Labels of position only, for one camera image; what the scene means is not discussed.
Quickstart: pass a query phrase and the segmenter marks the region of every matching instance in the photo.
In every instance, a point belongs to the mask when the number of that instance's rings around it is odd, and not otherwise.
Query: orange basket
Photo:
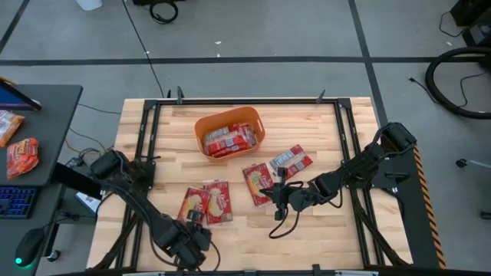
[[[252,126],[257,138],[257,144],[250,149],[245,149],[237,153],[231,153],[228,156],[218,158],[207,156],[205,154],[205,150],[203,149],[203,137],[214,130],[230,126],[234,123],[248,123],[250,126]],[[261,118],[259,117],[259,113],[252,107],[239,107],[233,110],[203,117],[194,125],[194,132],[196,133],[199,151],[211,162],[221,162],[231,158],[244,156],[249,153],[254,153],[256,150],[258,150],[259,145],[261,145],[266,135],[264,127],[262,126]]]

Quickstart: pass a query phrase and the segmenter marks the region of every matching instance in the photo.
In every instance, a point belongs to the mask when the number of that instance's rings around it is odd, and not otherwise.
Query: wooden tabletop
[[[134,157],[143,102],[144,100],[125,100],[117,131],[115,148],[129,159]],[[372,141],[378,128],[374,109],[369,97],[353,97],[351,103],[360,144],[364,147]],[[226,163],[210,163],[199,152],[194,123],[200,117],[236,107],[239,106],[162,107],[154,154],[161,158],[156,159],[157,170],[154,188],[149,194],[150,201],[162,213],[175,218],[188,187],[199,188],[204,180],[227,179],[230,184],[233,222],[210,227],[213,241],[222,255],[219,270],[308,270],[312,264],[320,264],[322,269],[362,268],[348,191],[343,192],[344,204],[341,209],[335,209],[329,204],[308,208],[301,213],[298,227],[293,233],[271,240],[268,233],[278,224],[273,218],[275,206],[256,208],[242,174],[242,168],[253,163],[267,163],[295,144],[300,144],[314,162],[289,180],[305,181],[337,169],[342,160],[342,151],[333,105],[255,105],[253,107],[259,112],[266,131],[266,138],[259,150]],[[150,114],[148,131],[152,117]],[[344,111],[343,117],[346,133],[349,133]],[[352,157],[354,152],[351,139],[348,139],[348,144]],[[377,189],[371,191],[371,196],[382,235],[402,259],[411,262],[397,200]],[[124,207],[124,202],[118,196],[111,197],[101,206],[88,267],[102,259],[120,234]],[[295,216],[290,215],[277,233],[291,228],[294,220]],[[124,262],[126,265],[129,264],[133,237],[130,236],[128,241]],[[175,270],[153,255],[146,226],[143,227],[141,241],[138,271]],[[367,243],[372,263],[375,263],[370,237],[367,238]],[[206,252],[206,257],[201,269],[212,270],[217,262],[213,248]]]

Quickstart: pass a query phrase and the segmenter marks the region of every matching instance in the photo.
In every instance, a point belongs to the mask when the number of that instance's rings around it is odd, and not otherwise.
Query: concrete floor
[[[177,3],[178,19],[165,26],[155,24],[145,8],[132,3],[128,8],[152,58],[216,58],[218,54],[221,58],[432,57],[465,46],[462,38],[438,31],[440,15],[455,2],[186,0]],[[0,37],[21,4],[19,0],[2,1]],[[361,22],[358,33],[351,14],[354,8]],[[459,31],[450,16],[445,17],[443,28]],[[364,43],[359,43],[360,31],[364,32],[367,52],[362,51]],[[34,66],[2,65],[1,76],[23,84],[80,84],[84,87],[83,104],[119,111],[125,98],[160,96],[148,65],[124,65],[120,60],[145,58],[120,1],[106,0],[102,8],[85,12],[75,1],[30,0],[3,46],[0,43],[0,64],[29,61],[26,64]],[[56,60],[93,64],[86,60],[97,59],[120,61],[113,65],[56,65]],[[36,65],[37,61],[51,65]],[[369,77],[362,62],[336,61],[154,67],[164,90],[180,85],[187,97],[317,96],[323,89],[326,97],[377,100],[381,96],[387,118],[404,123],[418,138],[447,267],[491,271],[491,222],[479,219],[479,210],[491,210],[491,170],[471,166],[462,170],[454,164],[459,158],[491,163],[491,123],[455,117],[407,80],[415,77],[423,82],[428,64],[373,64],[374,76]],[[478,72],[475,64],[443,64],[436,73],[437,85],[459,102],[459,79]],[[380,92],[374,89],[376,84]],[[465,85],[470,109],[489,111],[491,77],[467,80]],[[72,128],[91,133],[110,146],[118,121],[118,116],[80,107]],[[97,146],[72,133],[68,141],[78,149]],[[63,149],[60,161],[73,155]],[[38,275],[84,269],[92,229],[90,225],[62,226],[55,246],[65,249],[63,258],[52,264],[43,262]]]

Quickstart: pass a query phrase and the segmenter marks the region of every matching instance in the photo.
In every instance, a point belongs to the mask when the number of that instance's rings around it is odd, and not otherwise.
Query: blue keyboard
[[[0,186],[0,219],[29,219],[37,194],[35,187]]]

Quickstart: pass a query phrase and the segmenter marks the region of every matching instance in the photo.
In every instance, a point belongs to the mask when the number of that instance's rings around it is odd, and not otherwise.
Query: snack package
[[[23,116],[0,110],[0,147],[7,146],[15,131],[21,126]]]
[[[259,191],[260,189],[272,187],[275,184],[267,165],[265,163],[252,165],[243,169],[242,172],[251,192],[254,205],[261,206],[270,203],[271,199]]]
[[[209,197],[209,192],[189,187],[187,189],[186,195],[184,196],[183,204],[181,205],[181,209],[179,210],[179,215],[177,215],[177,219],[186,224],[187,213],[190,210],[195,210],[203,214],[201,218],[197,221],[197,223],[202,224],[203,217],[205,216],[205,212],[208,209]]]
[[[247,123],[234,123],[231,126],[206,134],[203,148],[206,155],[222,157],[240,150],[247,150],[257,144],[254,131]]]
[[[205,181],[203,189],[210,194],[206,213],[208,224],[231,222],[232,205],[230,203],[229,183],[225,180]]]
[[[8,146],[7,179],[30,171],[38,163],[38,141],[35,138],[27,138]]]
[[[275,172],[278,171],[279,167],[287,168],[288,175],[286,176],[286,179],[289,179],[303,170],[306,166],[312,164],[312,159],[304,153],[304,150],[300,145],[296,145],[289,151],[282,153],[280,156],[271,160],[269,164]]]

